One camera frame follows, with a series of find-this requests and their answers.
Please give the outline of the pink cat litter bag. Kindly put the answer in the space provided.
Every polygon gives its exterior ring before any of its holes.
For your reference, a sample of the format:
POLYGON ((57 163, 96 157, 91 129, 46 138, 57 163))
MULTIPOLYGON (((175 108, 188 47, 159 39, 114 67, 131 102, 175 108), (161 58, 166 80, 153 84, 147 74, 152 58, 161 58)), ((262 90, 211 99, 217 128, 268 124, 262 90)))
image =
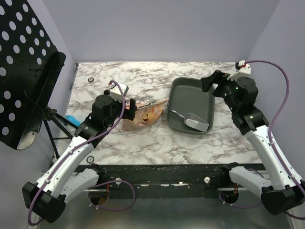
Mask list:
POLYGON ((159 120, 163 108, 168 101, 169 99, 167 98, 163 100, 153 100, 147 103, 137 103, 135 118, 132 121, 123 119, 122 130, 134 131, 155 124, 159 120))

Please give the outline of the dark grey litter tray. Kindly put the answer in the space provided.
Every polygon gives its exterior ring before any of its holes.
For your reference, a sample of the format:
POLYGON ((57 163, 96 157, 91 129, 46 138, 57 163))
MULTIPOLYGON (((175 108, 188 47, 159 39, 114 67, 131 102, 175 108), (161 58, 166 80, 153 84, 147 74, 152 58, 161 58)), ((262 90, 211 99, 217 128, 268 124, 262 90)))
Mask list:
POLYGON ((199 79, 180 77, 173 81, 166 111, 168 126, 186 134, 203 135, 211 131, 214 121, 214 97, 213 88, 208 92, 202 91, 199 79), (171 112, 177 111, 181 115, 193 113, 209 124, 205 132, 188 127, 181 117, 171 112))

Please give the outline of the silver metal scoop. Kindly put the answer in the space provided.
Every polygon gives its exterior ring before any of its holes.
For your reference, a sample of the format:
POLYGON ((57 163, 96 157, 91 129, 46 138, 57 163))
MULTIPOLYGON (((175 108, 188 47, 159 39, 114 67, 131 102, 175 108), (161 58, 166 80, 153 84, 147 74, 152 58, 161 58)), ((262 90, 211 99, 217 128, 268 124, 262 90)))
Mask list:
POLYGON ((177 116, 181 117, 184 121, 184 123, 195 130, 206 132, 209 128, 209 123, 200 118, 199 116, 193 114, 193 113, 187 113, 185 115, 180 114, 179 112, 175 110, 170 110, 171 113, 176 114, 177 116))

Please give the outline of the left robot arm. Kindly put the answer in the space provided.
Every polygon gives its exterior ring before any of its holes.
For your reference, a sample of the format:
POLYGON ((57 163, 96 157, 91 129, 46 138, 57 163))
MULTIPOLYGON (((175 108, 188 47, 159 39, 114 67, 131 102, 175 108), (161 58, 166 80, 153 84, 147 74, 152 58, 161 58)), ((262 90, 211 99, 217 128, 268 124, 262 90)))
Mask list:
POLYGON ((124 97, 115 100, 108 94, 99 95, 92 105, 92 112, 76 130, 70 144, 53 166, 35 183, 27 182, 22 194, 28 212, 28 224, 35 213, 40 220, 55 222, 66 205, 87 188, 102 188, 106 177, 94 164, 78 177, 71 178, 80 162, 116 127, 121 119, 133 120, 137 110, 136 101, 130 100, 125 107, 124 97))

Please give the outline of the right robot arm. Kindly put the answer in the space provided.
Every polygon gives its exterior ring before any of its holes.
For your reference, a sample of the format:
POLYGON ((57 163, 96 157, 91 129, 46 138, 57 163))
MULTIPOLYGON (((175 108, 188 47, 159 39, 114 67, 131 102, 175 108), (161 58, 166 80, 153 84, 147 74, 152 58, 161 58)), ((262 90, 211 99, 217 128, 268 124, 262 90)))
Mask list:
POLYGON ((216 70, 211 76, 201 78, 202 91, 216 84, 213 96, 223 98, 232 112, 232 121, 251 143, 260 157, 269 179, 260 177, 238 163, 222 167, 220 183, 225 187, 239 184, 261 199, 272 215, 284 213, 305 201, 305 181, 296 173, 276 145, 265 115, 255 106, 258 88, 249 77, 231 80, 230 75, 216 70))

